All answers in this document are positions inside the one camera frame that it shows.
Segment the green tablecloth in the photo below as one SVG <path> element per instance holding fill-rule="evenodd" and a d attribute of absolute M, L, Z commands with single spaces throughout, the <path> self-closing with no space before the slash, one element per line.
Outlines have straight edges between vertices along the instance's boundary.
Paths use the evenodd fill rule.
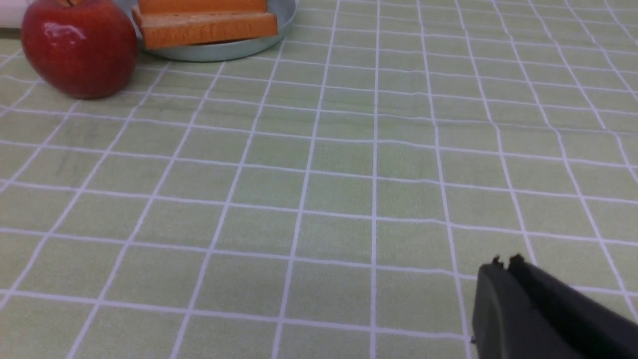
<path fill-rule="evenodd" d="M 74 102 L 0 40 L 0 357 L 470 358 L 522 253 L 638 319 L 635 0 L 302 0 Z"/>

